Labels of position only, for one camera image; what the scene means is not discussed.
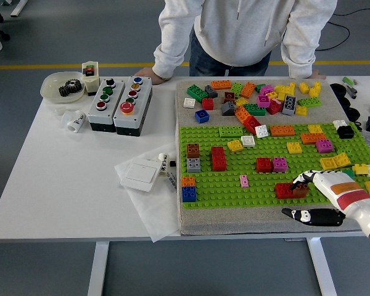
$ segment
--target yellow floor line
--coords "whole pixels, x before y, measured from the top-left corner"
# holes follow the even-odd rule
[[[285,65],[281,61],[270,61],[272,66]],[[315,65],[370,65],[370,60],[319,60]],[[117,64],[99,64],[99,68],[142,68],[152,67],[154,63],[117,63]],[[0,65],[0,70],[29,70],[29,69],[63,69],[63,68],[81,68],[81,64],[57,64],[57,65]]]

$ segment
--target jeans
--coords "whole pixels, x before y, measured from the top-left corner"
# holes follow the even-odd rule
[[[233,67],[225,65],[210,57],[204,51],[193,32],[189,76],[224,76],[226,70],[229,71],[228,76],[264,76],[269,65],[270,54],[271,52],[260,62],[249,66]]]

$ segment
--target hand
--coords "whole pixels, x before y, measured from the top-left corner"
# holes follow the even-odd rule
[[[135,76],[142,76],[142,77],[150,77],[152,80],[152,84],[160,84],[163,82],[166,82],[167,80],[161,79],[158,75],[155,74],[154,71],[152,71],[151,67],[146,67],[138,71]]]
[[[313,73],[310,77],[307,77],[307,79],[326,79],[326,75],[319,74],[318,69],[313,69]]]

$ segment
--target black cable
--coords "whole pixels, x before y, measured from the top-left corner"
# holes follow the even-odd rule
[[[333,15],[336,15],[338,17],[344,17],[346,15],[350,15],[350,14],[354,14],[355,12],[358,12],[358,11],[362,11],[362,10],[370,10],[370,8],[364,8],[364,9],[359,9],[359,10],[356,10],[356,11],[353,11],[353,12],[350,12],[349,14],[333,14]],[[324,48],[324,49],[316,49],[315,51],[328,51],[330,49],[333,49],[333,48],[336,48],[337,46],[340,46],[341,44],[343,44],[344,42],[346,42],[346,40],[350,37],[351,33],[350,33],[350,29],[348,29],[347,27],[345,26],[342,26],[342,25],[338,25],[336,23],[332,23],[332,22],[327,22],[327,23],[330,23],[331,25],[335,25],[337,27],[342,27],[344,29],[346,29],[346,31],[348,32],[348,36],[343,40],[341,41],[339,44],[335,45],[335,46],[332,46],[332,47],[329,47],[329,48]]]

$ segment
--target white bowl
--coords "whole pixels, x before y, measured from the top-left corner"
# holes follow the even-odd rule
[[[70,94],[67,97],[62,97],[59,92],[59,88],[64,86],[68,80],[78,79],[81,82],[82,89],[79,92]],[[78,100],[85,91],[85,84],[82,80],[82,73],[80,72],[58,72],[49,75],[44,79],[43,85],[41,86],[40,94],[44,99],[49,100],[52,103],[70,103]]]

